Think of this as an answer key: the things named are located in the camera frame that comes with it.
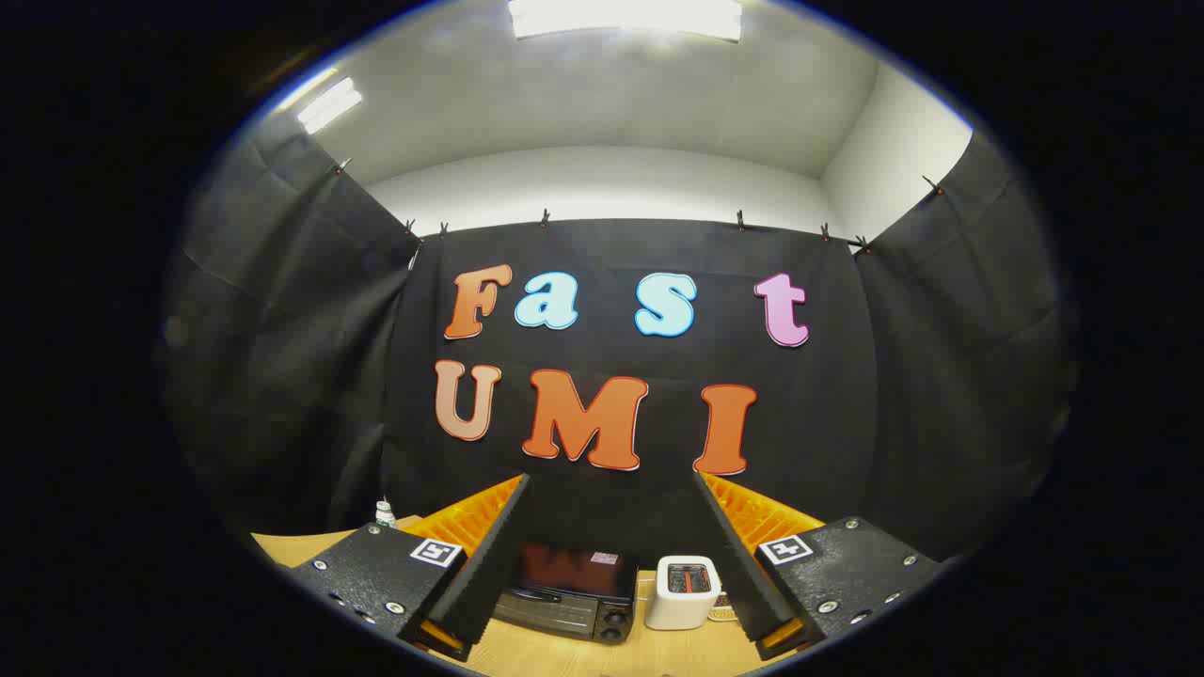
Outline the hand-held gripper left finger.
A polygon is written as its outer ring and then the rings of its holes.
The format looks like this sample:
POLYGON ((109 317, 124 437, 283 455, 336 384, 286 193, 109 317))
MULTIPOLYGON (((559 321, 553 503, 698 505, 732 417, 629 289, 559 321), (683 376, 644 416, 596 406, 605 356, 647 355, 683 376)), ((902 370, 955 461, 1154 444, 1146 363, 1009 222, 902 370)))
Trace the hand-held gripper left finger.
POLYGON ((530 484, 520 473, 412 526, 365 524, 287 575, 382 638, 464 661, 515 572, 530 484))

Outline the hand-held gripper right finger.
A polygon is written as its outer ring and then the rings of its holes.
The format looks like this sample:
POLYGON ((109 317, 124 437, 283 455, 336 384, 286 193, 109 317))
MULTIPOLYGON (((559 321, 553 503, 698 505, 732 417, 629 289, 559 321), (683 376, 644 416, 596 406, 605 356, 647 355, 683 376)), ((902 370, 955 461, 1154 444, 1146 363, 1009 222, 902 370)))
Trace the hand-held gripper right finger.
POLYGON ((718 534, 718 579, 765 660, 883 620, 946 571, 864 517, 822 523, 710 473, 695 487, 718 534))

